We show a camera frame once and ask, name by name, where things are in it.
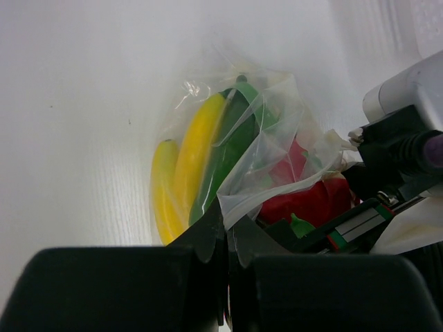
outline plastic bag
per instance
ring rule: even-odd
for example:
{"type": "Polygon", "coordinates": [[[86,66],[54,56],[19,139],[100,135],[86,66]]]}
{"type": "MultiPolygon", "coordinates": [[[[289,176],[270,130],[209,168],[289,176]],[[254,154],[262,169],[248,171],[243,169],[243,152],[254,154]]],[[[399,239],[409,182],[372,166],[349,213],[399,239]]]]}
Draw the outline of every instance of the plastic bag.
{"type": "Polygon", "coordinates": [[[272,127],[261,128],[217,193],[226,229],[246,214],[254,217],[268,199],[310,188],[340,169],[341,151],[349,148],[335,131],[321,133],[293,77],[265,89],[251,105],[252,112],[261,103],[278,109],[279,118],[272,127]],[[300,147],[298,155],[291,154],[294,146],[300,147]]]}
{"type": "Polygon", "coordinates": [[[293,75],[216,48],[196,64],[173,94],[152,160],[151,225],[164,244],[217,196],[229,228],[265,200],[312,186],[341,159],[343,141],[321,133],[293,75]],[[288,155],[295,141],[304,151],[299,174],[276,172],[299,163],[288,155]]]}

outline yellow banana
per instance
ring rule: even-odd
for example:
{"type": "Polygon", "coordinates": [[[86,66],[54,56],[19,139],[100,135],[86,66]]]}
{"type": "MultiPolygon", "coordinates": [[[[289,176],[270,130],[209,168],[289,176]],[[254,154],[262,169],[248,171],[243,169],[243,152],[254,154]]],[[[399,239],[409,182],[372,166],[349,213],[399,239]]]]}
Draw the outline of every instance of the yellow banana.
{"type": "Polygon", "coordinates": [[[168,245],[186,229],[173,196],[172,184],[179,148],[175,141],[164,140],[154,153],[151,168],[151,195],[155,220],[163,244],[168,245]]]}
{"type": "Polygon", "coordinates": [[[186,220],[200,188],[224,101],[220,93],[210,96],[195,114],[181,144],[173,186],[186,220]]]}

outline white surface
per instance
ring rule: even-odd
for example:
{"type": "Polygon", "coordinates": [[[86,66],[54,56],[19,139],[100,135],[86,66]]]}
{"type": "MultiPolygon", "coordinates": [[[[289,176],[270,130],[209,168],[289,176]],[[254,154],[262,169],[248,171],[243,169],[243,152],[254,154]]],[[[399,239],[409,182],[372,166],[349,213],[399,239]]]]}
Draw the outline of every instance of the white surface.
{"type": "Polygon", "coordinates": [[[429,57],[443,45],[443,0],[410,0],[417,43],[422,57],[429,57]]]}
{"type": "Polygon", "coordinates": [[[295,73],[342,135],[420,59],[408,1],[0,0],[0,304],[41,248],[151,243],[156,124],[212,35],[295,73]]]}
{"type": "Polygon", "coordinates": [[[371,252],[398,255],[443,241],[442,212],[442,197],[424,199],[396,216],[371,252]]]}

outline purple cable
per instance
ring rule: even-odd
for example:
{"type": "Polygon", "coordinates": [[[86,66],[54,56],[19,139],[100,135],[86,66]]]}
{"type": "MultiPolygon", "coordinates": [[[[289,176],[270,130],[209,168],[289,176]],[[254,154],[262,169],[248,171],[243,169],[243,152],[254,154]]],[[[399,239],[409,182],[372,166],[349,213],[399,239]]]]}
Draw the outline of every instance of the purple cable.
{"type": "Polygon", "coordinates": [[[443,167],[443,134],[430,138],[423,148],[424,159],[435,168],[443,167]]]}

